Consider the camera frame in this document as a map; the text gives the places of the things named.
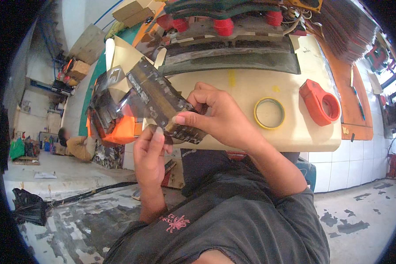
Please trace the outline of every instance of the pink print on shirt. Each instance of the pink print on shirt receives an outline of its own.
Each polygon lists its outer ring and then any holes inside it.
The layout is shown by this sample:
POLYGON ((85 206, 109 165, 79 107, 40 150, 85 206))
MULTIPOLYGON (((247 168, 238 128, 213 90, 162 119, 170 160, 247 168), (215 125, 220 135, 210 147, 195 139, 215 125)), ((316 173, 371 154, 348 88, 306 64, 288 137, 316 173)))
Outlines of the pink print on shirt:
POLYGON ((169 228, 166 229, 167 232, 173 233, 174 229, 181 229, 182 227, 186 227, 187 223, 190 223, 189 220, 183 219, 185 215, 181 217, 177 217, 174 214, 169 214, 167 217, 160 216, 160 221, 169 223, 169 228))

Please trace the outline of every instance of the masking tape roll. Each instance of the masking tape roll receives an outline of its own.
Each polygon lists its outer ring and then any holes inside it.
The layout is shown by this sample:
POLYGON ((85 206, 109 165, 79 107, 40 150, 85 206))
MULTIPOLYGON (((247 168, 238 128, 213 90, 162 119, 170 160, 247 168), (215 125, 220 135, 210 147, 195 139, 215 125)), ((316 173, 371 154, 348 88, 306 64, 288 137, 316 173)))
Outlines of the masking tape roll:
POLYGON ((254 107, 254 119, 255 119, 255 121, 257 121, 257 123, 260 125, 260 127, 264 128, 264 129, 268 129, 268 130, 277 129, 278 127, 280 127, 281 124, 283 124, 283 121, 285 120, 285 109, 283 108, 283 105, 282 105, 279 101, 277 101, 276 99, 271 98, 271 97, 264 97, 264 98, 261 98, 261 99, 255 104, 255 107, 254 107), (281 115, 281 120, 280 120, 280 122, 279 122, 278 125, 273 126, 273 127, 267 126, 267 125, 263 124, 263 123, 258 119, 258 116, 257 116, 257 109, 258 109, 258 107, 260 106, 260 104, 265 103, 265 102, 274 103, 277 107, 279 107, 280 115, 281 115))

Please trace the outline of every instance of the green bag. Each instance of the green bag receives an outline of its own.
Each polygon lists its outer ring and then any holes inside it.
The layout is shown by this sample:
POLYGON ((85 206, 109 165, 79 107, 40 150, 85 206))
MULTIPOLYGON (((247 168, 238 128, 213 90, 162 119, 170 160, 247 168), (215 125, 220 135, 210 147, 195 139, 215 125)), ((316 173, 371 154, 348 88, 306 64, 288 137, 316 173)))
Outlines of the green bag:
POLYGON ((16 140, 16 142, 12 142, 10 156, 11 159, 14 160, 20 156, 25 155, 25 144, 21 139, 16 140))

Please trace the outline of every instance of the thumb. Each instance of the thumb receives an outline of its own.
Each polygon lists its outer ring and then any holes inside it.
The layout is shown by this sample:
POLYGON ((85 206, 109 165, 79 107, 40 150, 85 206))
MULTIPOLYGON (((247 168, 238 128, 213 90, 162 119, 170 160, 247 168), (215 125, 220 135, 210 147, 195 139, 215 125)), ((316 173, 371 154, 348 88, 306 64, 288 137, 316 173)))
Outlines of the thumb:
POLYGON ((163 145, 164 145, 163 129, 161 127, 157 127, 154 135, 151 138, 151 142, 149 143, 148 146, 147 158, 150 159, 152 162, 156 161, 161 153, 161 150, 163 149, 163 145))
POLYGON ((173 117, 173 123, 180 125, 188 125, 195 128, 199 128, 208 133, 208 129, 211 127, 211 117, 206 117, 201 114, 186 111, 181 112, 173 117))

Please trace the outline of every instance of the fingernail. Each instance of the fingernail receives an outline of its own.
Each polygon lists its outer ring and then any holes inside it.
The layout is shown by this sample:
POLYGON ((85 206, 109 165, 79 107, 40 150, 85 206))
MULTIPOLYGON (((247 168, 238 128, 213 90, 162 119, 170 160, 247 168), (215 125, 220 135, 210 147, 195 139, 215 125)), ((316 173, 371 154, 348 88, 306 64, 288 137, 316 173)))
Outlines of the fingernail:
POLYGON ((175 123, 175 124, 184 125, 184 124, 185 124, 185 118, 176 115, 176 116, 174 116, 174 117, 172 118, 172 122, 175 123))
POLYGON ((155 132, 158 133, 158 134, 162 134, 163 135, 163 129, 161 127, 157 127, 155 132))

